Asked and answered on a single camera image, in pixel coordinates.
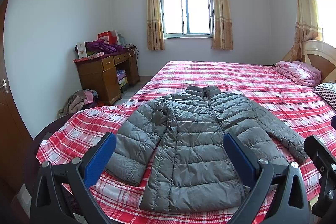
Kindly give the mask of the grey puffer jacket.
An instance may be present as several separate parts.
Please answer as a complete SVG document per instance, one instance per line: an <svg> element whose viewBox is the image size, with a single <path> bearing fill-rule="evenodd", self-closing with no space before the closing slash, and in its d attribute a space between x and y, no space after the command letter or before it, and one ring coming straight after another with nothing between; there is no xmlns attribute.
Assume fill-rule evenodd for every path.
<svg viewBox="0 0 336 224"><path fill-rule="evenodd" d="M205 212L242 204L243 184L224 146L232 133L257 157L288 165L275 141L299 164L304 139L255 101L215 86L189 86L146 102L122 124L106 171L139 186L151 174L140 208L156 212Z"/></svg>

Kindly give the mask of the clothes pile on floor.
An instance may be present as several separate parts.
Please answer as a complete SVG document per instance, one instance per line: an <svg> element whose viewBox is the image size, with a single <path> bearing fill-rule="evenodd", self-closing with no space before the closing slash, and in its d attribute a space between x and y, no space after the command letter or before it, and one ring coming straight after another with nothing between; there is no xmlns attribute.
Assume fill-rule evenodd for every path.
<svg viewBox="0 0 336 224"><path fill-rule="evenodd" d="M80 110L96 107L97 100L98 93L95 90L79 90L68 98L63 108L58 110L58 118L74 114L76 112L79 112Z"/></svg>

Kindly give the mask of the purple clothing on desk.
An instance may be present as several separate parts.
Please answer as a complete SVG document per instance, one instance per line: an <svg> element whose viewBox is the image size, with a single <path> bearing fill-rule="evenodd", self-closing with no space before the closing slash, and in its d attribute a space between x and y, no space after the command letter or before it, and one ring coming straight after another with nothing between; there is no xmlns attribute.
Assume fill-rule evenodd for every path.
<svg viewBox="0 0 336 224"><path fill-rule="evenodd" d="M85 47L87 51L90 52L103 52L105 55L112 54L112 53L125 53L127 50L118 44L107 44L104 40L95 40L93 42L85 42Z"/></svg>

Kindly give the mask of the brown wooden door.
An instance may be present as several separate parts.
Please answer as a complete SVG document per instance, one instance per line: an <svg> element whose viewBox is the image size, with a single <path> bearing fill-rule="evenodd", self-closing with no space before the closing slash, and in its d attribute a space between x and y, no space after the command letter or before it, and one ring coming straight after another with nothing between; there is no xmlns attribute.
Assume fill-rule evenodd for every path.
<svg viewBox="0 0 336 224"><path fill-rule="evenodd" d="M4 26L9 0L1 3L1 197L11 202L23 185L23 166L32 142L14 102L4 57Z"/></svg>

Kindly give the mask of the striped pillow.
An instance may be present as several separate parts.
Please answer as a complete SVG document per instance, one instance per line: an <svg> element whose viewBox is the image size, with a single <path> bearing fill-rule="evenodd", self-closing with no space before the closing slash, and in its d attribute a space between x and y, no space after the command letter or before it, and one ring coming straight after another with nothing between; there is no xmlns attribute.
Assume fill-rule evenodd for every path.
<svg viewBox="0 0 336 224"><path fill-rule="evenodd" d="M313 92L336 110L336 83L321 83L313 88Z"/></svg>

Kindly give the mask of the wooden desk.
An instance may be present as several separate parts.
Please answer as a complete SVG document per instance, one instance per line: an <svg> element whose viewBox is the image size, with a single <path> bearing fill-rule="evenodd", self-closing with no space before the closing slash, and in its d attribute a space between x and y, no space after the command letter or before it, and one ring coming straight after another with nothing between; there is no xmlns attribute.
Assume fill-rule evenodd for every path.
<svg viewBox="0 0 336 224"><path fill-rule="evenodd" d="M129 86L135 86L140 81L137 57L137 48L132 45L126 47L122 53L111 53L94 59L78 59L74 63L82 88L95 90L100 101L105 105L112 105L121 98L118 70L125 71Z"/></svg>

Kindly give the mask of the stacked boxes under desk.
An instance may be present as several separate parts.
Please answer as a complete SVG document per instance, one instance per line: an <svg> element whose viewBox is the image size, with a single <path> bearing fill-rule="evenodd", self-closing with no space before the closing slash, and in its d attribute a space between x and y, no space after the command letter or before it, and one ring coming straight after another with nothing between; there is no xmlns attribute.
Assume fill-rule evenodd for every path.
<svg viewBox="0 0 336 224"><path fill-rule="evenodd" d="M129 83L126 77L126 70L117 70L117 79L120 91L124 93L129 87Z"/></svg>

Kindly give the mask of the pink folded quilt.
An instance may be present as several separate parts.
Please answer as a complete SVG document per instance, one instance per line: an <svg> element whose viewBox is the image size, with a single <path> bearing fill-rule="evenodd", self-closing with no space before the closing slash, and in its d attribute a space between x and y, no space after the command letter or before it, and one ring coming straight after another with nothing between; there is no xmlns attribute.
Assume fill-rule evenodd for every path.
<svg viewBox="0 0 336 224"><path fill-rule="evenodd" d="M279 61L276 63L275 69L278 73L298 85L313 88L321 83L321 71L301 61Z"/></svg>

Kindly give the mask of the beige wooden headboard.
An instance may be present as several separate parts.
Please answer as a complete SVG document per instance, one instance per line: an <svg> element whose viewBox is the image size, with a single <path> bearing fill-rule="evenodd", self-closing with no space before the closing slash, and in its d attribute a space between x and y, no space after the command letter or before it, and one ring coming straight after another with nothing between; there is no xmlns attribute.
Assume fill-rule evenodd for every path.
<svg viewBox="0 0 336 224"><path fill-rule="evenodd" d="M336 49L319 40L309 40L302 45L302 59L306 64L321 71L321 82L335 82Z"/></svg>

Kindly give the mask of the white printed box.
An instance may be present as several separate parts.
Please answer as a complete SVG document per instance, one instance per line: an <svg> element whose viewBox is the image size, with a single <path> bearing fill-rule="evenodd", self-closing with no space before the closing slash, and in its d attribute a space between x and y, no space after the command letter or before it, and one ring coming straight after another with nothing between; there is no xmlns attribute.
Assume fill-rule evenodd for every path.
<svg viewBox="0 0 336 224"><path fill-rule="evenodd" d="M75 46L75 50L77 52L78 58L83 59L87 57L87 49L85 42L79 42Z"/></svg>

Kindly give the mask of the red gift box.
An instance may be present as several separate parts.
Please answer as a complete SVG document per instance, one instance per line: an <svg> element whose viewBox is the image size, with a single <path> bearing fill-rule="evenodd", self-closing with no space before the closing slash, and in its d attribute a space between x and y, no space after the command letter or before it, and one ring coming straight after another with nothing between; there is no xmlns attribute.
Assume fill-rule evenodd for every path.
<svg viewBox="0 0 336 224"><path fill-rule="evenodd" d="M106 31L97 35L98 40L103 40L104 43L115 45L117 44L117 35L115 31Z"/></svg>

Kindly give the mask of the side window beige curtain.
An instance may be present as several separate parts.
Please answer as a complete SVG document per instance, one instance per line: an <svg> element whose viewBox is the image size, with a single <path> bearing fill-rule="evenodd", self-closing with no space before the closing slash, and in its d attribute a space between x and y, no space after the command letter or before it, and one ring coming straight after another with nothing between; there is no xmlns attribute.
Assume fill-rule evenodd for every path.
<svg viewBox="0 0 336 224"><path fill-rule="evenodd" d="M319 25L317 0L297 0L294 42L284 60L299 61L304 42L320 39L322 28Z"/></svg>

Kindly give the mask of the right beige curtain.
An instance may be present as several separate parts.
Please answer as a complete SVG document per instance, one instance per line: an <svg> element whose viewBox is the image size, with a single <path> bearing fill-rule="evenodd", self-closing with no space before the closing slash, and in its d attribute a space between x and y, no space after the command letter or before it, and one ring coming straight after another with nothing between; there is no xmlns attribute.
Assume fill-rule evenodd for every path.
<svg viewBox="0 0 336 224"><path fill-rule="evenodd" d="M233 50L233 31L229 0L213 0L214 30L212 48Z"/></svg>

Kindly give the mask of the left beige curtain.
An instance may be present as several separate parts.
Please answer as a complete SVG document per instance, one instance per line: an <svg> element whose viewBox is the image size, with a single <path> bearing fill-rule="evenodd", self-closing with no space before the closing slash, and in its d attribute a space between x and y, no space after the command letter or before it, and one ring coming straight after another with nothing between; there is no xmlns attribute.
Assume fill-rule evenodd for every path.
<svg viewBox="0 0 336 224"><path fill-rule="evenodd" d="M160 0L146 0L147 49L165 50Z"/></svg>

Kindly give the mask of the aluminium sliding window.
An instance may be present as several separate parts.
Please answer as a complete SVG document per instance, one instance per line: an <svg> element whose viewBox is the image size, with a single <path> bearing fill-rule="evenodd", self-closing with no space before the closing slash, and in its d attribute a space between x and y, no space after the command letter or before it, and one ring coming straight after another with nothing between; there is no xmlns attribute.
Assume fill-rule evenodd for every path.
<svg viewBox="0 0 336 224"><path fill-rule="evenodd" d="M213 0L160 0L165 38L210 37Z"/></svg>

